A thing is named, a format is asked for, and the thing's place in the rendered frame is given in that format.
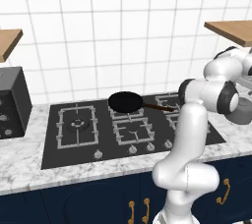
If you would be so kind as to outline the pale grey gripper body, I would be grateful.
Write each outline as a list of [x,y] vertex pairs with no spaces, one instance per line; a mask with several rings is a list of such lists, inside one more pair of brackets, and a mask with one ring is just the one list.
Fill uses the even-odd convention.
[[237,83],[252,90],[252,76],[242,76],[237,80]]

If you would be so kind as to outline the black toaster oven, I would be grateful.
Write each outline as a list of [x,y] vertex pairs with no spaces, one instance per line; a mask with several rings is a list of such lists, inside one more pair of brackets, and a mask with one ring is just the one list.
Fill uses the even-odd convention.
[[23,137],[31,112],[23,68],[0,68],[0,140]]

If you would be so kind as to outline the wooden wall shelf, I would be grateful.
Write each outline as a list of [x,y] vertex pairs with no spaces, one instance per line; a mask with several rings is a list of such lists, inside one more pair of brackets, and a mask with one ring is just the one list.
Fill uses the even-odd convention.
[[23,31],[17,29],[0,29],[0,63],[4,63],[23,36]]
[[204,27],[242,47],[252,47],[252,20],[205,22]]

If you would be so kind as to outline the black gas hob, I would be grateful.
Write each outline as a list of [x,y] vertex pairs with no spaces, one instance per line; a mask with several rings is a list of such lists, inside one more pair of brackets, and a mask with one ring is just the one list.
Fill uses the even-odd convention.
[[[170,106],[173,112],[141,108],[123,114],[113,111],[106,100],[52,105],[49,110],[42,169],[85,164],[171,150],[180,104],[175,92],[154,94],[155,104]],[[147,144],[155,146],[147,150]],[[129,147],[136,146],[135,154]],[[101,159],[95,159],[97,150]]]

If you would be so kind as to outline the black frying pan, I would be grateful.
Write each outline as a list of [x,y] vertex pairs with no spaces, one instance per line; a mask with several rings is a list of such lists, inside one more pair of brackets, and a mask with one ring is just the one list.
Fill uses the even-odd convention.
[[132,113],[144,107],[168,112],[174,111],[174,108],[170,106],[155,104],[153,95],[141,96],[132,91],[115,92],[108,97],[107,102],[108,106],[118,113]]

